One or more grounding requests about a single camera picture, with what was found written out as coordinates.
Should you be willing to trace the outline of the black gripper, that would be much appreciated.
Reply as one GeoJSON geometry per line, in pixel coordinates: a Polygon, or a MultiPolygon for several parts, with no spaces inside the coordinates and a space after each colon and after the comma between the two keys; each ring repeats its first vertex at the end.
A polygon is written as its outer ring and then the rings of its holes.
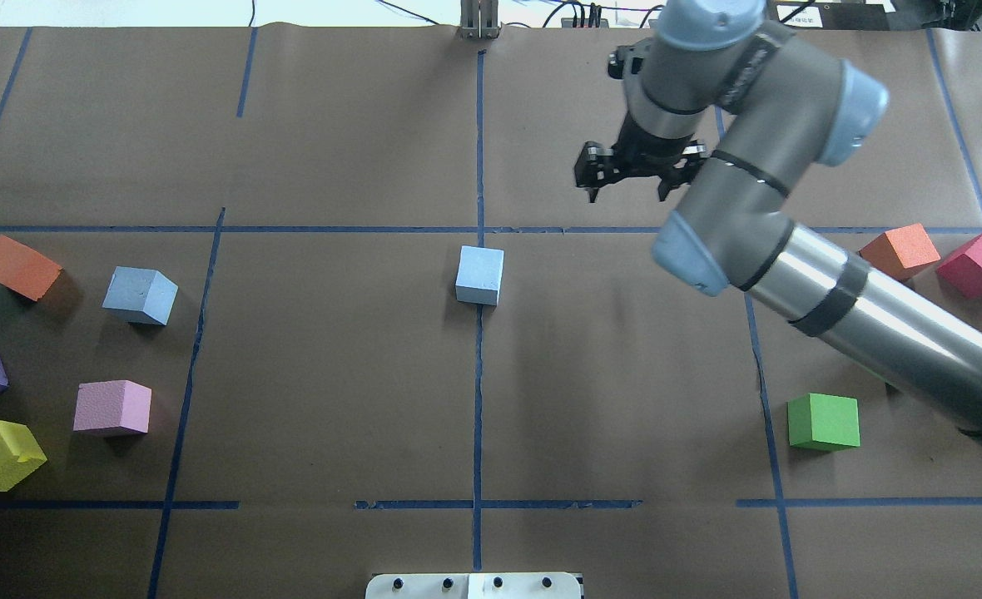
{"type": "Polygon", "coordinates": [[[573,177],[575,186],[586,191],[590,204],[597,201],[602,187],[629,178],[656,177],[660,180],[658,201],[665,202],[674,190],[693,182],[707,159],[707,144],[702,140],[670,149],[665,156],[638,152],[631,158],[622,149],[586,141],[574,163],[573,177]]]}

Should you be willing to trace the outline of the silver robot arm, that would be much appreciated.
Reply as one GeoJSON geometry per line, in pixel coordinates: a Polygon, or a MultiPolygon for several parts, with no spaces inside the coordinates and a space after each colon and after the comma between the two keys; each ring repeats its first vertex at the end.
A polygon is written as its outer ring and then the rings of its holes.
{"type": "Polygon", "coordinates": [[[583,145],[576,186],[589,200],[628,178],[658,178],[659,200],[685,186],[653,243],[662,269],[752,295],[982,447],[982,333],[782,209],[808,167],[861,147],[888,91],[765,11],[667,1],[650,37],[614,49],[627,114],[612,146],[583,145]]]}

